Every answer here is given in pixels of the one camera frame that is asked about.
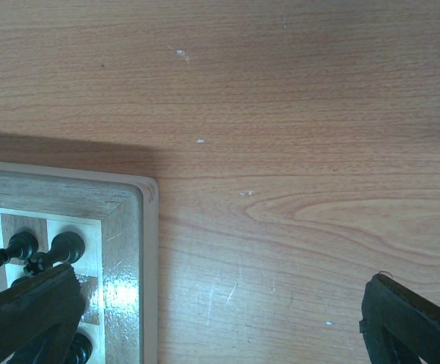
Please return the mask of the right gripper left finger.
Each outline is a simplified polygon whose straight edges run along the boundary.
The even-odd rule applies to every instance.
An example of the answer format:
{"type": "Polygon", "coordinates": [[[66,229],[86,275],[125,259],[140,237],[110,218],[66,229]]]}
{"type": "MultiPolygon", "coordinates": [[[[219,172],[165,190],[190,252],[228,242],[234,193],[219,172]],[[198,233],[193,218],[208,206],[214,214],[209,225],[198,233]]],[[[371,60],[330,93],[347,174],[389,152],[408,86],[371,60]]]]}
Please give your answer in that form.
{"type": "Polygon", "coordinates": [[[0,363],[64,363],[84,312],[80,283],[60,264],[0,292],[0,363]]]}

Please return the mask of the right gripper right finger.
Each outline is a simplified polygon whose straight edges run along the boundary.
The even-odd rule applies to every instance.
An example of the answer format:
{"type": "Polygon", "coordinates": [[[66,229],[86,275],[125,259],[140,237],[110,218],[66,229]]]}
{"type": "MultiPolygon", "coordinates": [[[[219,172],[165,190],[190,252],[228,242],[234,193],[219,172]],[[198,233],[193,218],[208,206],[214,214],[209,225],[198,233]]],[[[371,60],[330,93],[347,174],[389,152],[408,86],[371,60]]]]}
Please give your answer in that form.
{"type": "Polygon", "coordinates": [[[378,273],[367,282],[360,333],[372,363],[440,363],[440,306],[378,273]]]}

